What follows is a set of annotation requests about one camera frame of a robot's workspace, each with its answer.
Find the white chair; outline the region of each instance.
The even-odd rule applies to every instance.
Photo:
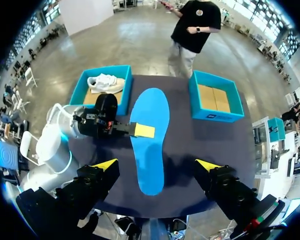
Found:
[[[39,78],[35,78],[34,77],[34,74],[32,73],[32,70],[31,70],[31,67],[29,67],[26,71],[25,71],[25,80],[26,80],[26,86],[28,86],[31,82],[34,83],[34,85],[36,87],[38,87],[37,83],[36,83],[36,80],[39,80]]]
[[[19,103],[16,94],[13,94],[13,95],[12,95],[11,100],[12,100],[12,103],[13,103],[13,109],[15,110],[16,106],[17,106],[18,103]]]
[[[29,101],[26,101],[26,102],[23,101],[23,99],[20,96],[19,90],[15,91],[15,95],[16,95],[16,98],[18,99],[18,101],[21,102],[21,105],[22,105],[23,109],[25,108],[25,105],[30,103]]]
[[[27,101],[26,103],[23,103],[22,98],[20,98],[19,91],[17,90],[16,92],[17,93],[13,94],[11,97],[12,102],[13,102],[13,111],[20,110],[21,112],[27,114],[25,105],[27,105],[30,102]]]
[[[43,162],[40,162],[39,160],[37,162],[35,162],[35,160],[28,157],[28,151],[29,151],[30,143],[31,143],[32,139],[34,139],[34,140],[36,140],[36,142],[38,142],[38,139],[35,136],[33,136],[29,131],[25,131],[23,133],[22,139],[21,139],[21,144],[20,144],[20,153],[22,156],[24,156],[26,159],[28,159],[33,164],[35,164],[37,166],[41,166],[44,164]]]

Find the shoe insole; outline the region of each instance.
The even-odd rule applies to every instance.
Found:
[[[130,123],[154,127],[154,138],[131,136],[140,190],[148,196],[164,188],[163,144],[170,120],[166,95],[158,88],[149,88],[136,100]]]

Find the white pillar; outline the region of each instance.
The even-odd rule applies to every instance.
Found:
[[[69,35],[99,25],[114,14],[112,0],[62,0],[59,9]]]

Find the teal box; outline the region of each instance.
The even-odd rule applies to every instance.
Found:
[[[131,67],[129,65],[119,65],[119,66],[104,66],[100,68],[93,68],[84,70],[81,74],[78,83],[75,86],[70,105],[83,105],[85,100],[88,84],[87,80],[89,77],[96,77],[100,74],[113,75],[120,79],[125,79],[124,87],[122,90],[121,102],[118,104],[117,116],[127,115],[128,104],[130,98],[131,87],[133,83],[133,77],[131,72]],[[93,108],[94,104],[84,104],[87,108]]]
[[[274,117],[268,120],[268,127],[271,143],[286,139],[285,124],[282,119]]]
[[[198,85],[220,89],[226,92],[230,112],[216,111],[202,107]],[[189,95],[193,119],[233,123],[245,116],[241,99],[234,81],[210,73],[194,71],[189,79]]]

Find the dark blue table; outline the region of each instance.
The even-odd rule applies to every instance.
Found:
[[[168,76],[135,75],[128,115],[117,119],[128,123],[138,96],[149,88],[161,89],[169,104],[170,122],[163,143],[164,188],[155,196],[141,192],[130,137],[94,142],[91,137],[71,139],[69,147],[81,164],[94,165],[117,158],[120,177],[104,202],[96,208],[125,216],[170,218],[195,214],[213,204],[193,177],[195,159],[229,165],[248,187],[255,177],[255,144],[247,102],[240,94],[245,117],[234,122],[192,119],[188,81]]]

